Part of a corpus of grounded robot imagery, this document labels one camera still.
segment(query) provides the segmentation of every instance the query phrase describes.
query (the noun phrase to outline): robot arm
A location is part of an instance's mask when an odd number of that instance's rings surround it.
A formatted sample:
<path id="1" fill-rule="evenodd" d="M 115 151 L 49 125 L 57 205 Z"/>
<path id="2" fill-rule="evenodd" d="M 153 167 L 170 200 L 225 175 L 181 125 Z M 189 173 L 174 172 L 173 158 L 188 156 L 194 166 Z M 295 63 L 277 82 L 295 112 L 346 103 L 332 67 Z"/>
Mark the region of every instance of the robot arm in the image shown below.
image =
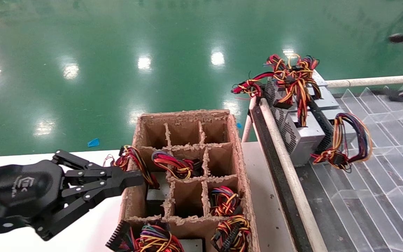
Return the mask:
<path id="1" fill-rule="evenodd" d="M 64 173 L 59 165 L 72 170 Z M 98 166 L 64 150 L 51 161 L 2 166 L 0 233 L 30 226 L 48 241 L 104 199 L 142 183 L 139 170 Z"/>

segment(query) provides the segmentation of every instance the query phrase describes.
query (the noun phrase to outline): white table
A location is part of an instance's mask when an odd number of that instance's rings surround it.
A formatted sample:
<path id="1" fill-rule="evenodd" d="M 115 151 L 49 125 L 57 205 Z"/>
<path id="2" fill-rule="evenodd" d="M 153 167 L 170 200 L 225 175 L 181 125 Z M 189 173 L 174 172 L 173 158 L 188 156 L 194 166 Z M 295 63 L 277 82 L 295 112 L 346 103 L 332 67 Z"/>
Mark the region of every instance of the white table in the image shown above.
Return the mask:
<path id="1" fill-rule="evenodd" d="M 280 210 L 267 162 L 258 142 L 242 143 L 252 200 L 256 214 L 259 244 L 262 252 L 294 251 L 285 219 Z M 108 154 L 117 156 L 119 150 L 73 153 L 102 165 Z M 53 154 L 0 156 L 0 166 L 27 165 Z M 0 252 L 109 252 L 105 243 L 119 221 L 121 197 L 106 199 L 89 213 L 74 222 L 48 242 L 44 242 L 32 228 L 21 228 L 0 234 Z"/>

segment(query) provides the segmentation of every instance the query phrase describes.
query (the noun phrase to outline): transparent plastic tray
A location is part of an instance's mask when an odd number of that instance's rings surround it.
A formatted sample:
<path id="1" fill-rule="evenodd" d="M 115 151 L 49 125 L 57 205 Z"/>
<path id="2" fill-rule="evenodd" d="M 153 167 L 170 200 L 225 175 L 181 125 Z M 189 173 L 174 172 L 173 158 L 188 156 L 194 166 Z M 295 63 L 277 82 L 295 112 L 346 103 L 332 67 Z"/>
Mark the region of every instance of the transparent plastic tray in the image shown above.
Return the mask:
<path id="1" fill-rule="evenodd" d="M 350 174 L 329 164 L 296 168 L 326 247 L 403 252 L 403 104 L 368 88 L 359 96 L 347 90 L 337 102 L 366 124 L 374 153 Z"/>

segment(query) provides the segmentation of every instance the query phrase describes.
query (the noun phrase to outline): cardboard divider box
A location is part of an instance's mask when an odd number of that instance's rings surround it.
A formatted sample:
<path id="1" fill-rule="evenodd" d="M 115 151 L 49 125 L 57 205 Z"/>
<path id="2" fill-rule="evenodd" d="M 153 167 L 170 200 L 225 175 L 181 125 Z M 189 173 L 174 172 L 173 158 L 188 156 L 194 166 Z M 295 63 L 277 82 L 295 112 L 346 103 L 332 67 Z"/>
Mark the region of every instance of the cardboard divider box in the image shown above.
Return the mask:
<path id="1" fill-rule="evenodd" d="M 166 172 L 164 215 L 147 216 L 146 185 L 123 192 L 120 219 L 129 222 L 135 232 L 145 223 L 161 222 L 177 238 L 203 239 L 205 252 L 216 252 L 211 237 L 227 217 L 211 214 L 209 193 L 213 188 L 227 186 L 239 194 L 243 214 L 251 225 L 248 252 L 260 252 L 242 146 L 235 118 L 228 110 L 143 114 L 138 118 L 133 146 L 152 172 L 164 172 L 151 160 L 156 150 L 203 162 L 203 175 L 199 177 L 179 180 Z M 130 162 L 128 170 L 134 169 L 138 168 Z"/>

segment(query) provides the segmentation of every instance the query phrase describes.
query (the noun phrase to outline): wire harness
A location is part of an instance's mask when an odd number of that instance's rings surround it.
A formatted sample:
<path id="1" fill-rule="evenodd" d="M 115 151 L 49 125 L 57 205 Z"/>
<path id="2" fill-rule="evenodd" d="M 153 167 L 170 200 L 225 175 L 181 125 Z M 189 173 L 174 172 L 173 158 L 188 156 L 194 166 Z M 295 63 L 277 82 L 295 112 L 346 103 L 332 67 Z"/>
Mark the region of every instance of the wire harness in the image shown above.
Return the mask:
<path id="1" fill-rule="evenodd" d="M 346 140 L 345 122 L 354 128 L 357 135 L 358 153 L 351 157 L 349 157 L 349 143 Z M 371 135 L 363 122 L 351 113 L 339 113 L 334 119 L 332 147 L 319 155 L 312 154 L 311 156 L 314 158 L 313 164 L 327 161 L 336 169 L 350 173 L 352 163 L 368 160 L 372 152 Z"/>
<path id="2" fill-rule="evenodd" d="M 241 212 L 239 195 L 226 186 L 214 188 L 210 201 L 213 216 L 231 216 Z"/>
<path id="3" fill-rule="evenodd" d="M 158 225 L 144 225 L 136 242 L 139 252 L 184 252 L 177 237 Z"/>
<path id="4" fill-rule="evenodd" d="M 180 180 L 202 175 L 202 172 L 200 172 L 202 165 L 198 159 L 179 159 L 171 156 L 169 153 L 157 150 L 152 154 L 152 161 L 158 167 L 165 169 L 173 177 Z"/>
<path id="5" fill-rule="evenodd" d="M 114 252 L 184 252 L 176 236 L 159 225 L 144 225 L 135 239 L 133 229 L 122 220 L 105 245 Z"/>
<path id="6" fill-rule="evenodd" d="M 131 145 L 122 146 L 119 150 L 119 158 L 115 160 L 113 155 L 111 154 L 108 155 L 104 160 L 104 166 L 105 162 L 108 160 L 111 160 L 110 162 L 111 166 L 118 166 L 123 171 L 127 171 L 128 161 L 133 160 L 133 162 L 142 172 L 142 175 L 144 176 L 144 179 L 146 180 L 147 184 L 149 184 L 150 188 L 152 189 L 160 188 L 160 184 L 156 180 L 155 176 L 152 173 L 150 173 L 149 169 L 146 166 L 146 163 L 144 162 L 144 159 L 142 159 L 141 155 L 139 154 L 139 151 L 135 147 Z"/>
<path id="7" fill-rule="evenodd" d="M 219 223 L 214 236 L 211 238 L 212 246 L 218 252 L 245 252 L 247 250 L 247 235 L 250 233 L 250 223 L 243 215 L 234 215 Z"/>
<path id="8" fill-rule="evenodd" d="M 292 59 L 296 59 L 295 64 L 292 64 Z M 298 54 L 289 56 L 286 64 L 280 56 L 273 54 L 268 57 L 264 64 L 266 67 L 272 67 L 272 72 L 261 73 L 252 79 L 234 85 L 231 92 L 234 94 L 248 93 L 250 97 L 260 97 L 262 96 L 262 89 L 256 83 L 263 78 L 272 77 L 275 85 L 284 88 L 286 91 L 286 95 L 275 101 L 273 106 L 288 109 L 293 105 L 293 97 L 296 96 L 298 123 L 301 127 L 306 127 L 307 104 L 312 99 L 307 90 L 307 84 L 313 88 L 313 99 L 321 99 L 320 88 L 312 77 L 318 64 L 320 64 L 318 59 L 309 55 L 301 58 Z"/>

